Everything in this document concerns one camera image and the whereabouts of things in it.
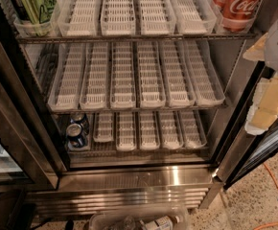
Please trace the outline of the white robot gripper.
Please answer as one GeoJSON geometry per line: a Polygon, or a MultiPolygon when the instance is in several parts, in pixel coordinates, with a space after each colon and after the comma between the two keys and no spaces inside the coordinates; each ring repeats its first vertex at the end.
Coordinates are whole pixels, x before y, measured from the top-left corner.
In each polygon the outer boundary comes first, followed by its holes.
{"type": "MultiPolygon", "coordinates": [[[[278,71],[278,19],[249,49],[243,58],[265,61],[278,71]]],[[[278,119],[278,74],[271,79],[261,78],[254,91],[244,129],[248,134],[261,135],[278,119]]]]}

